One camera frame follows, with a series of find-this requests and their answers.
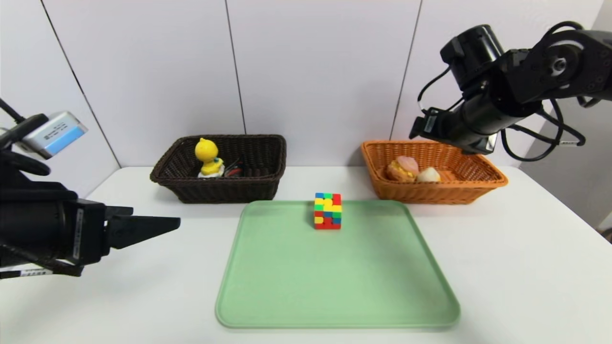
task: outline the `table surface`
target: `table surface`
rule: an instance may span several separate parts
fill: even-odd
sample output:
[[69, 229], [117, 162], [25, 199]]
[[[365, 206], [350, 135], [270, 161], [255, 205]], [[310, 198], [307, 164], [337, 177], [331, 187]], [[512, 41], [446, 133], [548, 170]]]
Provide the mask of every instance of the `table surface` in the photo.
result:
[[[214, 306], [244, 204], [182, 204], [149, 180], [115, 172], [89, 199], [181, 227], [86, 267], [80, 278], [0, 282], [0, 343], [612, 343], [612, 245], [535, 181], [501, 168], [508, 186], [467, 206], [410, 204], [461, 304], [443, 331], [235, 330]], [[365, 168], [288, 167], [276, 200], [314, 192], [375, 198]]]

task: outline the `rubik's cube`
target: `rubik's cube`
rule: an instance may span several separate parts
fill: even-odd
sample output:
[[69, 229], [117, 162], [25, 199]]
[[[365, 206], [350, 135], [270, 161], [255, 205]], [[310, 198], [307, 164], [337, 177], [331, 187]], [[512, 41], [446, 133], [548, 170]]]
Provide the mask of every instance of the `rubik's cube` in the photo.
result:
[[342, 224], [342, 197], [339, 193], [315, 194], [315, 229], [339, 230]]

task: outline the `robotic arm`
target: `robotic arm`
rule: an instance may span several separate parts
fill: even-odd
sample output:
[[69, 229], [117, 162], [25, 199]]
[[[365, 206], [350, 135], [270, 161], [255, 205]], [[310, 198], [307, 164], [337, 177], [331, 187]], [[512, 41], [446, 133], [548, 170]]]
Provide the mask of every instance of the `robotic arm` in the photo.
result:
[[[575, 30], [556, 32], [565, 26]], [[425, 116], [414, 121], [409, 137], [451, 144], [466, 154], [492, 153], [498, 133], [508, 154], [521, 161], [540, 160], [556, 146], [582, 146], [585, 137], [564, 124], [555, 99], [576, 97], [584, 108], [612, 100], [612, 33], [583, 30], [571, 21], [553, 26], [530, 50], [506, 52], [489, 25], [476, 26], [450, 40], [440, 55], [449, 66], [421, 90], [419, 105], [425, 90], [448, 71], [457, 81], [461, 99], [446, 110], [421, 107]], [[557, 119], [544, 112], [546, 99], [551, 100]], [[558, 127], [555, 138], [516, 125], [534, 113]], [[507, 144], [506, 129], [527, 133], [550, 143], [550, 148], [536, 158], [519, 157]], [[562, 141], [563, 131], [578, 141]]]
[[12, 151], [17, 144], [49, 159], [87, 129], [69, 112], [21, 117], [0, 99], [17, 125], [0, 135], [0, 268], [34, 263], [39, 269], [0, 270], [0, 279], [61, 274], [78, 277], [110, 248], [123, 249], [173, 231], [175, 217], [132, 216], [132, 208], [79, 199], [58, 182], [34, 182], [24, 172], [47, 176], [41, 161]]

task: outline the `yellow duck toy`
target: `yellow duck toy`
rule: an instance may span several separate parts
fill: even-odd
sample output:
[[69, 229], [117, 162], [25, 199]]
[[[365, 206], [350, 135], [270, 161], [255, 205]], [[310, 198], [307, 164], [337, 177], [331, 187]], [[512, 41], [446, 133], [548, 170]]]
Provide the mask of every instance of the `yellow duck toy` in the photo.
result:
[[213, 178], [223, 176], [225, 166], [223, 160], [217, 157], [219, 149], [217, 145], [211, 140], [200, 138], [200, 142], [195, 145], [195, 157], [199, 161], [203, 162], [202, 169], [200, 169], [200, 178]]

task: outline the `green tray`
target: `green tray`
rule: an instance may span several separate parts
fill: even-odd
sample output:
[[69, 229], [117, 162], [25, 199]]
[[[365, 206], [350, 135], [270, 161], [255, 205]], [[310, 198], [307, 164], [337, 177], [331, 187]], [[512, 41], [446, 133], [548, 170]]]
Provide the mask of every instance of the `green tray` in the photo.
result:
[[447, 327], [460, 308], [404, 204], [344, 201], [342, 229], [315, 230], [312, 202], [256, 201], [215, 312], [233, 328]]

